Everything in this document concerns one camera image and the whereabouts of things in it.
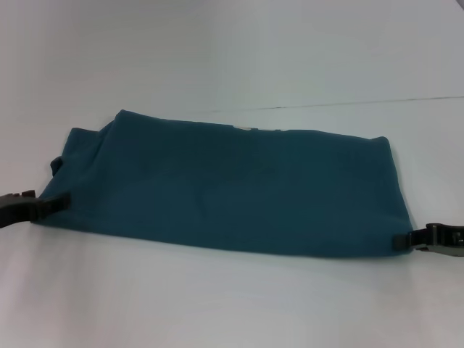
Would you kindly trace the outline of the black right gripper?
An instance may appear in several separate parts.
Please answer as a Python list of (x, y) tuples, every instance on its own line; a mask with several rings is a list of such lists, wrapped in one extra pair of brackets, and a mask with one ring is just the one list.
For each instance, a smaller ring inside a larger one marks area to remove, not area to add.
[(436, 253), (463, 257), (463, 227), (427, 224), (425, 228), (393, 237), (393, 248), (396, 251), (428, 251), (430, 246), (434, 246)]

